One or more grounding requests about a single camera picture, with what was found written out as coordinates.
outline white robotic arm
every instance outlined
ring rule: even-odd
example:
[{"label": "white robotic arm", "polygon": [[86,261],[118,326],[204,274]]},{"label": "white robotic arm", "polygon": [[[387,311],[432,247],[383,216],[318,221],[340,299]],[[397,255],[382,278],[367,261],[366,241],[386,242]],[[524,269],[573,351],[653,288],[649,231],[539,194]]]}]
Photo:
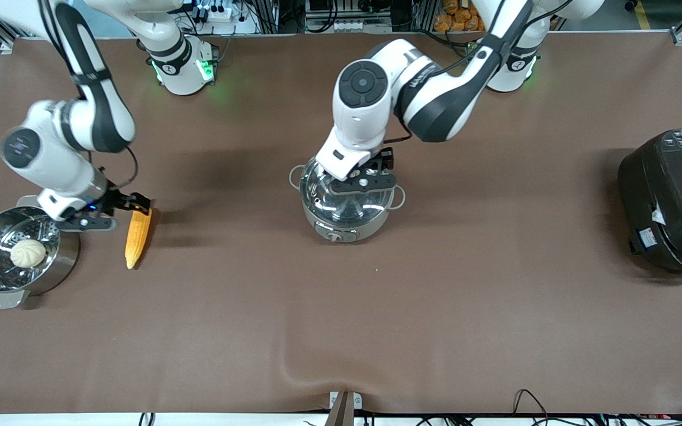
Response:
[{"label": "white robotic arm", "polygon": [[191,95],[214,83],[217,47],[196,35],[184,35],[167,11],[182,0],[85,0],[130,29],[152,57],[163,86],[176,95]]},{"label": "white robotic arm", "polygon": [[[533,17],[557,11],[585,18],[603,0],[474,0],[488,26],[459,76],[451,76],[408,41],[376,46],[365,59],[346,66],[333,90],[333,129],[315,156],[336,180],[347,180],[356,167],[382,149],[389,111],[424,142],[454,137],[470,117],[485,86],[509,91],[529,75],[528,65],[546,32],[548,19]],[[539,28],[546,26],[542,34]],[[519,47],[525,38],[527,47]],[[349,186],[359,191],[371,188]]]},{"label": "white robotic arm", "polygon": [[5,163],[43,191],[38,204],[63,230],[108,230],[114,208],[149,210],[140,194],[124,196],[80,151],[118,153],[136,135],[101,52],[81,14],[64,0],[0,0],[0,19],[51,41],[80,97],[38,101],[6,135]]}]

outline robot logo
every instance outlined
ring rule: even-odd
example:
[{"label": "robot logo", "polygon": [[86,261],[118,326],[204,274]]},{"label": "robot logo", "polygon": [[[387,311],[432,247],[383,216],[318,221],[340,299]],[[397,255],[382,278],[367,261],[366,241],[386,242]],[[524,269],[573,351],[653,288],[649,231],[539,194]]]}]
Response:
[{"label": "robot logo", "polygon": [[525,68],[525,61],[524,60],[515,60],[515,62],[512,62],[512,65],[509,66],[513,71],[519,71]]},{"label": "robot logo", "polygon": [[178,73],[178,70],[176,70],[175,67],[170,64],[165,64],[162,65],[162,72],[165,73],[166,75],[176,75],[176,73]]}]

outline yellow corn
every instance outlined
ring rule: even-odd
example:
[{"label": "yellow corn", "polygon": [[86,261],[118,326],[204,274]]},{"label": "yellow corn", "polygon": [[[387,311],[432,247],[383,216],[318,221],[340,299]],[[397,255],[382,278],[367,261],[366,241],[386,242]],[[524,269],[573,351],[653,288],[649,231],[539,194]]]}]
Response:
[{"label": "yellow corn", "polygon": [[146,236],[149,235],[149,227],[152,224],[152,210],[148,215],[134,210],[128,226],[128,237],[125,240],[125,265],[133,269],[136,262],[141,258],[146,245]]}]

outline pot handle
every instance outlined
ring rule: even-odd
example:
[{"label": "pot handle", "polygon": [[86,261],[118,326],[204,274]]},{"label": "pot handle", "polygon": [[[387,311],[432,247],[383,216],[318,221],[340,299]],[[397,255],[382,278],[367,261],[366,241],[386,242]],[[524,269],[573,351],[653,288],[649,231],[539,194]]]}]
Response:
[{"label": "pot handle", "polygon": [[12,293],[0,293],[0,309],[11,309],[20,306],[29,294],[30,291],[28,289]]},{"label": "pot handle", "polygon": [[38,207],[41,208],[41,205],[38,204],[38,196],[22,196],[20,197],[19,200],[17,200],[17,204],[15,207]]},{"label": "pot handle", "polygon": [[404,202],[407,201],[407,192],[404,192],[404,188],[401,187],[401,186],[396,185],[395,187],[393,187],[394,192],[396,192],[396,189],[398,189],[399,191],[401,191],[401,202],[398,203],[398,205],[395,206],[395,207],[389,207],[389,208],[388,208],[389,211],[399,210],[399,209],[401,208],[401,206],[404,205]]},{"label": "pot handle", "polygon": [[298,191],[298,185],[295,185],[293,183],[293,173],[296,172],[296,169],[304,168],[304,166],[305,165],[303,165],[303,164],[296,165],[291,169],[291,172],[289,172],[289,185],[291,185],[293,187],[293,189],[296,189],[296,191]]}]

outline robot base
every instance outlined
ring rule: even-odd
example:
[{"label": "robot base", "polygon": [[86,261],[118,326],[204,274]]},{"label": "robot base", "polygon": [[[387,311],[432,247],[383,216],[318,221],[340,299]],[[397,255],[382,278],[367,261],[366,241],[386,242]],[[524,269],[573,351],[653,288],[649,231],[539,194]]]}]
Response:
[{"label": "robot base", "polygon": [[175,95],[192,95],[207,84],[214,84],[220,51],[217,46],[201,40],[195,35],[186,35],[192,54],[180,68],[168,69],[152,62],[157,79]]}]

